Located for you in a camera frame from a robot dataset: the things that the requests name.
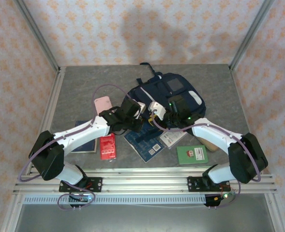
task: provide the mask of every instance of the patterned wallpaper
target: patterned wallpaper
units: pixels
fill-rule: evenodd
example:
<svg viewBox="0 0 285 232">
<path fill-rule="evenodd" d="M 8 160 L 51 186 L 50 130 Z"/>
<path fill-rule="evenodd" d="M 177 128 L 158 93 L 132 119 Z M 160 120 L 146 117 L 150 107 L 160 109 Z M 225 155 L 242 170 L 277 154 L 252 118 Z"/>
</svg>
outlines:
<svg viewBox="0 0 285 232">
<path fill-rule="evenodd" d="M 276 0 L 234 73 L 285 208 L 285 0 Z"/>
<path fill-rule="evenodd" d="M 229 63 L 263 0 L 25 0 L 60 66 Z"/>
<path fill-rule="evenodd" d="M 12 0 L 0 0 L 0 227 L 55 73 Z"/>
</svg>

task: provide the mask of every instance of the brown object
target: brown object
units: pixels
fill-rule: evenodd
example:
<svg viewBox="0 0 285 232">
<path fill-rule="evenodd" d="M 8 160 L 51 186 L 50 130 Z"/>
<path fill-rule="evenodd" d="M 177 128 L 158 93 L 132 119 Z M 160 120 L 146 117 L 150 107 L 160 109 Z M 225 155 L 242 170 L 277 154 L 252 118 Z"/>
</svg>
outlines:
<svg viewBox="0 0 285 232">
<path fill-rule="evenodd" d="M 216 151 L 217 149 L 219 149 L 216 145 L 214 145 L 213 143 L 210 143 L 209 141 L 203 139 L 203 138 L 199 138 L 197 137 L 197 139 L 206 146 L 206 148 L 208 148 L 208 150 L 210 151 Z"/>
</svg>

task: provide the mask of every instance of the white cable tray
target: white cable tray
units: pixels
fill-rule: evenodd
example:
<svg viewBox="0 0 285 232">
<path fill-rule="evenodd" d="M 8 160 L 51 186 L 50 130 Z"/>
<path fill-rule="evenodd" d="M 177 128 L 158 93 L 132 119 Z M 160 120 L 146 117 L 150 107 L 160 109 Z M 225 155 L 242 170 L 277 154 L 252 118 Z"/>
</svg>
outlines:
<svg viewBox="0 0 285 232">
<path fill-rule="evenodd" d="M 57 204 L 59 195 L 26 195 L 23 204 Z M 60 204 L 83 204 L 67 196 L 60 199 Z M 204 194 L 184 195 L 97 195 L 93 204 L 203 204 Z"/>
</svg>

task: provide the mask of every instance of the mounting plate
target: mounting plate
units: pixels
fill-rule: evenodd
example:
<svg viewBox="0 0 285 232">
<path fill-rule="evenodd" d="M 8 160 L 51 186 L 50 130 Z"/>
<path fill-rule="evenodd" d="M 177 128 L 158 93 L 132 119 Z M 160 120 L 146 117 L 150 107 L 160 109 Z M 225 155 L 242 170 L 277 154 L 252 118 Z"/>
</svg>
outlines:
<svg viewBox="0 0 285 232">
<path fill-rule="evenodd" d="M 229 181 L 224 181 L 219 184 L 212 184 L 206 186 L 202 181 L 202 176 L 189 176 L 187 178 L 187 187 L 189 192 L 221 192 L 223 186 L 223 192 L 230 192 Z"/>
<path fill-rule="evenodd" d="M 103 178 L 102 177 L 88 177 L 87 186 L 85 189 L 90 190 L 92 192 L 101 192 L 103 186 Z M 81 192 L 75 188 L 70 187 L 65 182 L 60 182 L 59 192 Z"/>
</svg>

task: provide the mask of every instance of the navy backpack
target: navy backpack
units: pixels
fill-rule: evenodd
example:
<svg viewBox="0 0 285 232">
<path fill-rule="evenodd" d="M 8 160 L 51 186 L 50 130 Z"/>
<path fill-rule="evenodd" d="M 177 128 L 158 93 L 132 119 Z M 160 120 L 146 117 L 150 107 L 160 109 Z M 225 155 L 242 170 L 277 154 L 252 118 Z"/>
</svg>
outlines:
<svg viewBox="0 0 285 232">
<path fill-rule="evenodd" d="M 149 63 L 144 62 L 141 65 L 148 65 L 154 77 L 144 83 L 141 81 L 141 78 L 138 78 L 137 82 L 139 85 L 128 92 L 132 99 L 144 103 L 147 109 L 150 103 L 155 101 L 169 109 L 168 99 L 181 95 L 187 102 L 191 113 L 205 116 L 206 105 L 204 100 L 183 76 L 174 73 L 162 74 L 161 72 L 155 72 Z M 147 109 L 141 114 L 145 119 L 150 118 L 150 112 Z"/>
</svg>

